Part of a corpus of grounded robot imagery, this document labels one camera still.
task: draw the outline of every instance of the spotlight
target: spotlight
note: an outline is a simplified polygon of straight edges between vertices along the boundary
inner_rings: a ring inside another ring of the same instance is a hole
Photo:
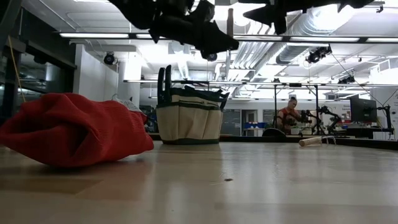
[[[350,84],[354,82],[355,82],[354,76],[350,75],[347,78],[342,78],[341,80],[338,80],[337,84]]]
[[[207,56],[207,61],[209,62],[214,62],[216,60],[217,60],[217,54],[209,54],[209,56]]]
[[[114,52],[107,52],[104,58],[104,63],[107,65],[114,65],[118,60],[114,57]]]
[[[310,52],[310,55],[305,59],[308,63],[317,63],[321,59],[325,58],[326,55],[331,54],[331,48],[319,47],[315,51]]]

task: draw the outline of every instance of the woman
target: woman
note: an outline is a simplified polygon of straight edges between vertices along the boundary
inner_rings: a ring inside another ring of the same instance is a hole
[[[300,114],[294,108],[297,106],[297,100],[294,97],[291,97],[289,100],[287,107],[281,109],[278,112],[277,117],[277,128],[283,131],[285,134],[291,134],[291,123],[292,121],[300,120]]]

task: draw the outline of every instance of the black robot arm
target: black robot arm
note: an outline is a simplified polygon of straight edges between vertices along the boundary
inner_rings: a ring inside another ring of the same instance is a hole
[[[109,0],[138,29],[149,29],[157,43],[160,37],[190,44],[200,50],[203,58],[237,50],[239,42],[220,31],[216,22],[210,22],[215,6],[202,0],[191,11],[194,0]]]
[[[339,123],[339,122],[341,121],[340,116],[338,116],[338,115],[335,114],[335,113],[332,113],[332,112],[328,109],[327,106],[322,106],[321,108],[318,109],[318,112],[321,113],[321,114],[324,113],[324,114],[332,115],[332,116],[334,117],[334,118],[333,118],[333,123],[332,123],[332,124],[329,126],[329,128],[328,128],[328,132],[329,132],[329,133],[332,133],[332,132],[335,130],[336,124]]]

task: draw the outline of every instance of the security camera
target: security camera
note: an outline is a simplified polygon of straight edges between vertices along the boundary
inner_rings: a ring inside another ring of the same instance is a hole
[[[107,65],[114,65],[118,62],[117,58],[114,56],[114,52],[107,52],[104,58],[104,63]]]

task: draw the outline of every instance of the red bag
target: red bag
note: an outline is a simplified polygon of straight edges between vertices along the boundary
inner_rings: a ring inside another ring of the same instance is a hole
[[[116,101],[50,93],[22,104],[0,127],[0,144],[51,166],[89,166],[153,149],[146,119]]]

